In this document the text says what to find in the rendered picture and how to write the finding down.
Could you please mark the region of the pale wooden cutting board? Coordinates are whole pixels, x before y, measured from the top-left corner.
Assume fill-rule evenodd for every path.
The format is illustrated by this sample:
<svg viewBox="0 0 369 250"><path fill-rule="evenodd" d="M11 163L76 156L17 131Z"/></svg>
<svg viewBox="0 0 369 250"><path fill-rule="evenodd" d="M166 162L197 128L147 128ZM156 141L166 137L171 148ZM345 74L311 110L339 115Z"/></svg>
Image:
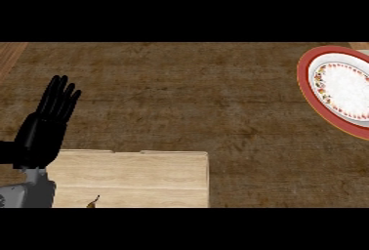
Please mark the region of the pale wooden cutting board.
<svg viewBox="0 0 369 250"><path fill-rule="evenodd" d="M113 152L67 149L47 167L52 206L98 208L209 205L209 160L203 151Z"/></svg>

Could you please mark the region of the brown textured placemat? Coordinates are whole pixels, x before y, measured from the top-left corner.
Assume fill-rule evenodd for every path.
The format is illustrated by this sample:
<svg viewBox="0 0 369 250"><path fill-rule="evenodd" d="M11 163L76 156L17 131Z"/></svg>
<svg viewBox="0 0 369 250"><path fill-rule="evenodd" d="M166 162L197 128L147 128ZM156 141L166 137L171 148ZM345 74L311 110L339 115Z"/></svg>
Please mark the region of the brown textured placemat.
<svg viewBox="0 0 369 250"><path fill-rule="evenodd" d="M308 43L0 45L0 140L55 74L82 91L66 148L203 151L213 207L369 207L369 142L306 104Z"/></svg>

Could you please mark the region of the red-rimmed white floral bowl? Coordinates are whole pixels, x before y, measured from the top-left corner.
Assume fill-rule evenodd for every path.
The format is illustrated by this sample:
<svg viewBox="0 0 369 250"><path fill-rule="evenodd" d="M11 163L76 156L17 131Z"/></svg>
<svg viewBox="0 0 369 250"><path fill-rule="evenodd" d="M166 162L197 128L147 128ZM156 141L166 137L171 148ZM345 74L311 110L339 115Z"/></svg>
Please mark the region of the red-rimmed white floral bowl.
<svg viewBox="0 0 369 250"><path fill-rule="evenodd" d="M324 120L369 141L369 49L309 49L296 64L296 83Z"/></svg>

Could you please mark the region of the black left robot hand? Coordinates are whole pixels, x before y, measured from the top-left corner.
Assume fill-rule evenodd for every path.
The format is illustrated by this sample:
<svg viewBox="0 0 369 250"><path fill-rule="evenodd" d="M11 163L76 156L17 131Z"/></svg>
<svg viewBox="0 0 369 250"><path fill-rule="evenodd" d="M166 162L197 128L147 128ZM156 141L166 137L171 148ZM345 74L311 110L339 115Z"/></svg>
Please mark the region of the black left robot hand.
<svg viewBox="0 0 369 250"><path fill-rule="evenodd" d="M16 138L0 141L0 164L14 169L44 169L58 154L67 122L82 91L54 75L42 92L35 111L27 115Z"/></svg>

